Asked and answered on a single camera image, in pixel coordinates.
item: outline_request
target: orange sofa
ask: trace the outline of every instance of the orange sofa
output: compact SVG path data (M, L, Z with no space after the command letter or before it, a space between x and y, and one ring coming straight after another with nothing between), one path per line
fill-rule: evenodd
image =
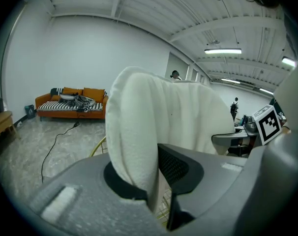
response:
M88 112L78 112L76 107L71 108L66 103L59 103L61 93L78 93L96 101L96 105L89 107ZM53 88L50 93L35 99L37 114L40 117L56 118L96 118L105 119L105 109L108 96L103 89L73 89Z

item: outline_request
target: person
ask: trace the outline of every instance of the person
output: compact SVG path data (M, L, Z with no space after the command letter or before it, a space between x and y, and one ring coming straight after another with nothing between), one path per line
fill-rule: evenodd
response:
M175 81L176 80L179 80L179 81L181 80L180 77L179 77L179 72L177 72L176 70L174 70L172 72L172 75L170 75L170 77L173 78Z
M233 117L233 121L235 120L237 113L238 113L238 98L235 98L235 101L230 106L230 113Z

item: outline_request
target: black mesh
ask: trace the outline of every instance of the black mesh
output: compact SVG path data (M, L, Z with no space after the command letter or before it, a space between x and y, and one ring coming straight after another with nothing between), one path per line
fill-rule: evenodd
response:
M179 160L175 156L159 151L159 169L169 185L177 182L188 172L188 164Z

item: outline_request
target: desk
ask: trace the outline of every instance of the desk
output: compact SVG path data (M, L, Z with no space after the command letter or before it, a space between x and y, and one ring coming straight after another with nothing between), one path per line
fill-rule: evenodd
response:
M13 131L16 134L16 137L20 139L20 136L12 123L11 116L12 116L11 111L4 111L0 113L0 134L1 132L5 131L7 128L9 128L9 131L11 132L10 128L12 127Z

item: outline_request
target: striped cushion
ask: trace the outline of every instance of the striped cushion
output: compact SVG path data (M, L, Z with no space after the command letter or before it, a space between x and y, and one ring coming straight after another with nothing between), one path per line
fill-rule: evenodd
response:
M48 101L38 107L38 111L72 111L77 110L78 107L70 107L66 103L59 103L58 101ZM92 107L89 107L91 111L102 111L102 103L96 103Z

